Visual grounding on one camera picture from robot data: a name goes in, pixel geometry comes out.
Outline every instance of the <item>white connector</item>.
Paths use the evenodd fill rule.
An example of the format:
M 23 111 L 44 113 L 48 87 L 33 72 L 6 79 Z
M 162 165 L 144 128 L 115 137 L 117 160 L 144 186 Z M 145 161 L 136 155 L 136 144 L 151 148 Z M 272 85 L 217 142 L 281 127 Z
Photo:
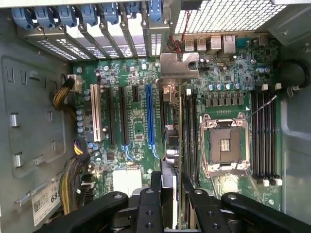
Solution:
M 82 77 L 80 75 L 70 74 L 67 76 L 67 78 L 74 79 L 74 86 L 72 88 L 72 91 L 82 93 Z
M 94 142 L 101 142 L 104 139 L 101 110 L 101 88 L 97 84 L 91 84 L 91 103 Z

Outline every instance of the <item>sticker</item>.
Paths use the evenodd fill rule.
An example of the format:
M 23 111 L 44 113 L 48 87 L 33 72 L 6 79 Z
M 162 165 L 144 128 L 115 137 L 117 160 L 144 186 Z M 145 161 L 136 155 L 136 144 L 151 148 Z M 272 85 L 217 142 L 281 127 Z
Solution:
M 34 225 L 37 226 L 59 203 L 59 177 L 52 179 L 47 187 L 32 196 Z

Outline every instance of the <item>motherboard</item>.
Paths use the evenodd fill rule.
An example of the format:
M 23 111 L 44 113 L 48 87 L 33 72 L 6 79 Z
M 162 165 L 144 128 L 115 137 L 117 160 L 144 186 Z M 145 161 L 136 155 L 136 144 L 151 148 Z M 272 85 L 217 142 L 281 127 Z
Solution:
M 95 198 L 113 190 L 130 196 L 149 187 L 167 149 L 179 145 L 178 134 L 168 132 L 183 129 L 182 169 L 195 186 L 217 198 L 239 192 L 281 209 L 279 99 L 252 114 L 278 89 L 279 45 L 274 39 L 266 46 L 249 41 L 237 39 L 230 56 L 199 52 L 199 62 L 190 66 L 199 78 L 179 86 L 181 111 L 159 88 L 159 59 L 74 65 L 82 83 L 75 92 L 77 132 L 91 154 Z M 269 141 L 265 148 L 263 141 Z

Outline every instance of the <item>cable bundle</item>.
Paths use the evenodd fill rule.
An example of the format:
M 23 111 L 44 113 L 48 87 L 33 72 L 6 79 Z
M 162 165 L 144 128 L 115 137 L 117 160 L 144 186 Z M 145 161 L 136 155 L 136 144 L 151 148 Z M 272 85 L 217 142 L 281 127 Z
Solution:
M 64 214 L 76 210 L 79 206 L 79 194 L 76 192 L 76 179 L 80 170 L 89 162 L 90 155 L 84 153 L 78 141 L 74 142 L 76 156 L 70 158 L 63 169 L 60 179 L 60 199 L 63 205 Z
M 68 78 L 64 84 L 57 90 L 53 97 L 53 106 L 57 110 L 68 112 L 74 119 L 76 119 L 76 113 L 69 104 L 64 104 L 65 98 L 69 94 L 69 91 L 74 86 L 74 79 Z

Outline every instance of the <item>perforated metal panel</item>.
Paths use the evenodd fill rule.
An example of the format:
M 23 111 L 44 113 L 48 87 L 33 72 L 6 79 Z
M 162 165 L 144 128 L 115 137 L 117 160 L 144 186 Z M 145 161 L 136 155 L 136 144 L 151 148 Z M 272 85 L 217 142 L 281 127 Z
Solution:
M 205 0 L 199 10 L 190 11 L 186 33 L 211 33 L 256 30 L 286 5 L 269 0 Z M 179 14 L 175 33 L 182 33 L 187 14 Z

